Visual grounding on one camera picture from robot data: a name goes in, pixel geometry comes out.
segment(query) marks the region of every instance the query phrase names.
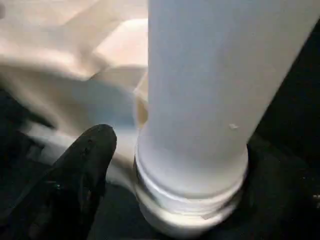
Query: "white tube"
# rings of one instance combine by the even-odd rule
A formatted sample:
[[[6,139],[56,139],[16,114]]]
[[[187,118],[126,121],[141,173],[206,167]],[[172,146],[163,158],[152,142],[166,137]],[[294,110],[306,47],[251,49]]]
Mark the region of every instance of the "white tube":
[[[203,216],[237,192],[246,143],[319,13],[318,0],[149,1],[136,164],[163,209]]]

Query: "black surface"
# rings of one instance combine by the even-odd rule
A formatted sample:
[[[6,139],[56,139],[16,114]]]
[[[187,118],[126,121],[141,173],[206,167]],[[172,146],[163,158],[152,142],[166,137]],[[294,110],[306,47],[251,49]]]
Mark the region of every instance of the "black surface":
[[[320,171],[320,21],[315,26],[257,133]]]
[[[200,238],[318,239],[318,202],[313,198],[320,194],[317,176],[304,160],[281,152],[259,137],[253,137],[249,146],[249,175],[238,209]],[[88,239],[169,238],[149,226],[129,191],[108,185]]]

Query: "white plastic part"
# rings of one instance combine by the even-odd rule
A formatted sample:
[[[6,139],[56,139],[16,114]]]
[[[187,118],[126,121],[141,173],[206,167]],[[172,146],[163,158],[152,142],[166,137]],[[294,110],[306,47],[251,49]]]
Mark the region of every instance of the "white plastic part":
[[[194,237],[231,213],[246,143],[319,13],[317,0],[149,1],[148,121],[135,157],[152,225]]]

